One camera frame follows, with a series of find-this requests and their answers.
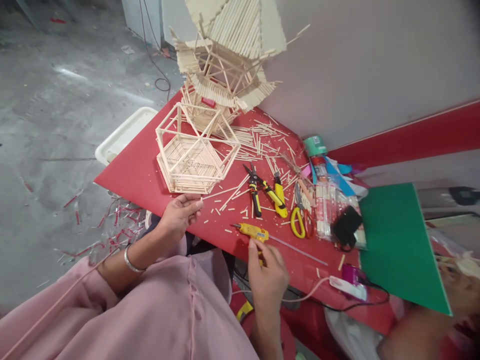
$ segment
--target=green cardboard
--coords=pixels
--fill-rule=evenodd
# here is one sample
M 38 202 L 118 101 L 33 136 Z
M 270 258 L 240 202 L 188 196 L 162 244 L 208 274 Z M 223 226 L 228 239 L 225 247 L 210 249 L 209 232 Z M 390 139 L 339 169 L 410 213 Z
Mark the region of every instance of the green cardboard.
M 399 298 L 452 314 L 413 184 L 373 187 L 360 201 L 368 250 L 361 268 Z

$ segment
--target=bracelet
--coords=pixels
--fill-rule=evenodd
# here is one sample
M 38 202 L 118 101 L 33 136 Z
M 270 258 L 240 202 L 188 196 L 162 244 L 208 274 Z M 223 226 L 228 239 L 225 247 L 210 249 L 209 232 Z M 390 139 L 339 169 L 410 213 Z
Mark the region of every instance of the bracelet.
M 131 263 L 130 260 L 129 260 L 129 256 L 127 255 L 127 251 L 128 251 L 128 249 L 129 249 L 130 245 L 132 245 L 132 244 L 128 244 L 128 245 L 127 245 L 127 247 L 125 248 L 125 252 L 123 253 L 123 258 L 125 259 L 125 263 L 126 263 L 126 265 L 130 268 L 130 270 L 132 270 L 133 272 L 135 272 L 135 273 L 143 273 L 143 272 L 144 272 L 145 270 L 147 270 L 147 269 L 143 269 L 143 270 L 138 269 L 138 268 L 136 268 L 135 266 L 133 266 L 132 263 Z

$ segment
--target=white container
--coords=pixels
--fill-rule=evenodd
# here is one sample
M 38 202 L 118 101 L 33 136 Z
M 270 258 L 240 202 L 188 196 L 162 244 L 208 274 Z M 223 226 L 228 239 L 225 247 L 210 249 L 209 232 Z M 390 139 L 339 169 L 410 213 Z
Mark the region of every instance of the white container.
M 139 108 L 96 148 L 96 159 L 105 166 L 110 164 L 157 114 L 151 107 Z

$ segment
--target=red tabletop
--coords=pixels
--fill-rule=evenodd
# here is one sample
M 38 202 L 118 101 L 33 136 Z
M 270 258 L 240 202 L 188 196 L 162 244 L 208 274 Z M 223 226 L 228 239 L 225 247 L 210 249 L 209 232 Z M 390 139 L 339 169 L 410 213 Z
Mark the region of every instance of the red tabletop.
M 112 163 L 98 175 L 94 182 L 161 216 L 173 195 L 169 193 L 157 163 L 156 156 L 160 151 L 156 141 L 155 129 L 180 99 L 181 93 L 179 92 L 158 112 L 150 123 L 127 145 Z M 254 109 L 237 117 L 232 125 L 246 128 L 254 127 L 257 125 L 254 120 L 267 124 L 270 122 L 273 123 L 263 111 Z M 295 158 L 297 165 L 301 166 L 305 164 L 307 158 L 302 151 L 302 142 L 299 137 L 285 126 L 277 126 L 274 123 L 273 125 L 288 135 L 285 136 L 285 139 L 295 154 L 297 154 Z M 282 137 L 270 138 L 269 142 L 271 147 L 276 149 L 280 147 L 280 151 L 288 151 L 288 146 L 283 140 L 279 141 L 280 139 L 282 139 Z M 279 168 L 283 168 L 285 172 L 289 169 L 281 158 L 277 158 L 276 160 Z M 238 186 L 247 175 L 243 164 L 248 165 L 248 162 L 234 161 L 225 180 L 216 185 L 211 194 L 221 192 L 222 189 L 220 189 L 219 186 L 221 186 L 223 190 Z M 253 162 L 253 164 L 256 166 L 257 174 L 273 186 L 273 176 L 267 161 L 265 159 L 258 160 Z M 246 189 L 248 189 L 247 183 L 241 190 L 244 191 Z M 338 267 L 343 253 L 337 251 L 332 243 L 327 240 L 299 239 L 295 237 L 289 223 L 281 225 L 281 223 L 290 220 L 290 211 L 289 216 L 285 219 L 280 218 L 276 212 L 269 210 L 262 210 L 262 220 L 252 219 L 250 214 L 251 198 L 247 192 L 235 200 L 231 200 L 226 209 L 220 213 L 221 215 L 218 215 L 215 210 L 212 212 L 212 209 L 215 208 L 220 210 L 223 203 L 232 194 L 232 191 L 205 199 L 201 218 L 196 224 L 190 226 L 188 231 L 243 261 L 247 261 L 248 237 L 236 231 L 235 228 L 231 227 L 231 224 L 245 222 L 266 229 L 271 235 L 328 263 L 328 266 L 324 266 L 277 243 L 275 240 L 270 240 L 270 244 L 278 247 L 285 259 L 286 266 L 290 272 L 290 285 L 305 293 L 309 293 L 319 281 L 318 276 L 322 278 L 329 275 L 340 277 Z M 291 201 L 293 200 L 293 186 L 286 189 L 285 196 L 288 198 L 286 205 L 290 209 Z M 259 192 L 259 198 L 262 207 L 269 209 L 274 208 L 270 202 L 270 198 L 268 198 L 264 192 Z M 248 208 L 248 220 L 242 219 L 245 215 L 240 214 L 245 208 Z M 354 250 L 346 254 L 344 263 L 358 266 L 358 251 Z M 383 299 L 384 296 L 381 292 L 373 290 L 370 294 L 370 301 L 376 302 Z M 348 301 L 341 293 L 328 284 L 321 285 L 313 297 L 335 308 L 344 308 L 353 304 L 352 301 Z M 388 304 L 381 306 L 360 306 L 350 310 L 348 314 L 384 334 L 389 331 L 395 322 L 392 309 Z

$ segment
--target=pink sleeve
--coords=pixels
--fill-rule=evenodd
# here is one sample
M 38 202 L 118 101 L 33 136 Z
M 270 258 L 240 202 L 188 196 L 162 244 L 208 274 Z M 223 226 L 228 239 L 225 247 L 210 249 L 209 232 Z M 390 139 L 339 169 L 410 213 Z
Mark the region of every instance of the pink sleeve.
M 58 279 L 34 297 L 12 310 L 0 319 L 0 358 L 2 358 L 23 335 L 62 297 L 63 294 L 92 268 L 88 258 L 82 258 L 64 276 Z M 24 345 L 31 346 L 45 333 L 51 332 L 53 326 L 65 326 L 56 316 L 62 312 L 61 318 L 69 318 L 70 324 L 78 327 L 79 323 L 101 314 L 114 307 L 119 299 L 103 277 L 92 271 L 54 308 L 35 330 L 24 340 Z M 64 331 L 71 338 L 75 334 Z M 67 342 L 68 338 L 59 338 L 59 342 Z

